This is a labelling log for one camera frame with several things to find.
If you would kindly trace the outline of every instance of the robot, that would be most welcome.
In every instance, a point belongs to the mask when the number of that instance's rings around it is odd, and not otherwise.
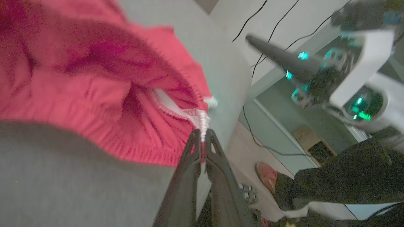
[[[402,5],[396,1],[359,1],[331,17],[341,38],[360,46],[332,48],[324,58],[289,53],[252,35],[247,41],[286,72],[296,86],[292,100],[302,108],[321,108],[345,124],[362,129],[388,149],[404,154],[404,86],[378,70],[402,38]]]

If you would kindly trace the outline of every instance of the floor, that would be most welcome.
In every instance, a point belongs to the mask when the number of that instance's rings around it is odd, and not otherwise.
[[[265,148],[257,146],[248,129],[240,122],[237,122],[234,129],[229,146],[227,147],[226,156],[237,181],[257,188],[259,202],[253,205],[253,207],[259,209],[263,217],[271,221],[277,221],[283,216],[306,216],[308,208],[318,213],[326,214],[334,219],[356,219],[343,204],[311,202],[302,210],[288,212],[280,210],[270,192],[257,177],[254,166],[257,162],[263,161],[280,173],[290,177],[293,177],[293,175],[272,153]]]

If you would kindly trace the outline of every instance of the white wall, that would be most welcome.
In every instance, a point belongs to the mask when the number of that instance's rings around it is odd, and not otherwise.
[[[229,40],[233,40],[244,22],[253,15],[265,0],[219,0],[211,19],[225,31]],[[272,43],[287,47],[296,39],[311,34],[318,25],[329,17],[335,10],[341,8],[347,0],[301,0],[278,25]],[[247,45],[244,37],[254,33],[268,40],[275,24],[287,12],[296,0],[268,0],[264,8],[245,26],[235,45],[244,54],[250,65],[254,65],[259,56],[257,51]],[[294,44],[290,50],[296,50],[308,38]],[[252,83],[261,79],[275,65],[267,60],[257,66]]]

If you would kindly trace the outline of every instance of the green led light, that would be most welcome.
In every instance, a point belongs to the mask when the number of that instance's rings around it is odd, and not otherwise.
[[[364,111],[358,113],[358,116],[362,119],[364,119],[365,121],[370,121],[372,119],[372,116],[370,116],[369,114],[365,113]]]
[[[360,109],[359,109],[358,107],[356,107],[356,106],[351,107],[351,110],[352,110],[353,112],[355,112],[355,113],[360,112]]]
[[[288,80],[291,80],[292,77],[293,75],[289,71],[286,71],[286,78],[288,78]]]
[[[301,53],[299,54],[299,57],[298,57],[298,58],[300,58],[300,59],[302,59],[302,60],[306,60],[306,59],[309,58],[309,54],[306,53],[306,52],[301,52]]]

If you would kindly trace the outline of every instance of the black cloth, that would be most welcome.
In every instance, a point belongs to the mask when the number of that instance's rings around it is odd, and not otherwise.
[[[275,200],[280,209],[298,210],[311,201],[342,204],[404,202],[404,156],[368,139],[320,168],[299,171],[292,180],[278,173]]]
[[[287,218],[278,222],[269,223],[268,227],[403,227],[404,226],[404,203],[398,203],[382,209],[368,219],[360,220],[332,220],[324,215],[309,210],[307,217]]]

